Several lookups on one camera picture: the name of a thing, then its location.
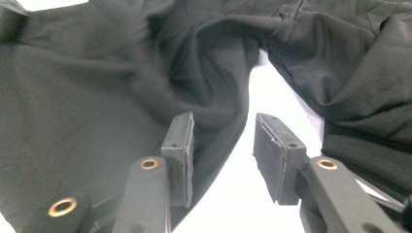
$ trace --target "brass grommet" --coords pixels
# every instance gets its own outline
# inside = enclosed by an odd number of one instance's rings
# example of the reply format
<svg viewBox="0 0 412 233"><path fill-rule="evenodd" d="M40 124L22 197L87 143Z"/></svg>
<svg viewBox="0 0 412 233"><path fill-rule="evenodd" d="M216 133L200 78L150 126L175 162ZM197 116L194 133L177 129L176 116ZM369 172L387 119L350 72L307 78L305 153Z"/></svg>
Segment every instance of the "brass grommet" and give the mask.
<svg viewBox="0 0 412 233"><path fill-rule="evenodd" d="M76 208L77 204L78 202L74 197L63 198L60 201L52 204L51 208L49 209L49 216L65 216L72 212Z"/></svg>
<svg viewBox="0 0 412 233"><path fill-rule="evenodd" d="M151 170L158 166L158 162L155 159L146 159L140 164L140 168L145 170Z"/></svg>
<svg viewBox="0 0 412 233"><path fill-rule="evenodd" d="M323 169L327 169L327 170L337 169L337 164L327 159L318 160L317 163L318 163L318 166L322 167Z"/></svg>

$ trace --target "black clamp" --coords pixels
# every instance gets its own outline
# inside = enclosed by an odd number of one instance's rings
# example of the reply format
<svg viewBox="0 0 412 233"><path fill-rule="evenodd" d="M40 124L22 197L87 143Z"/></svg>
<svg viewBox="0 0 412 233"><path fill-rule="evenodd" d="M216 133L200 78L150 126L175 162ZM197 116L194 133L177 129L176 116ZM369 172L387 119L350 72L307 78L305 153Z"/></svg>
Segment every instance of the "black clamp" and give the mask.
<svg viewBox="0 0 412 233"><path fill-rule="evenodd" d="M13 42L21 34L28 13L14 0L0 0L0 42Z"/></svg>

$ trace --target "garment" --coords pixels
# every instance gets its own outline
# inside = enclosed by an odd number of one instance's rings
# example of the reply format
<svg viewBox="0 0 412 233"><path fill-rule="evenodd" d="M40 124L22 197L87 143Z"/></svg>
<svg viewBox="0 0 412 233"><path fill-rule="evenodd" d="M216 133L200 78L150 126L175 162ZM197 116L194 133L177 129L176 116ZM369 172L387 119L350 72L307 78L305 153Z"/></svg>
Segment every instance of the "garment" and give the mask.
<svg viewBox="0 0 412 233"><path fill-rule="evenodd" d="M121 195L185 112L195 204L242 133L259 49L325 118L326 155L412 192L411 3L92 0L0 44L0 212L18 232L56 195ZM189 209L171 211L176 226Z"/></svg>

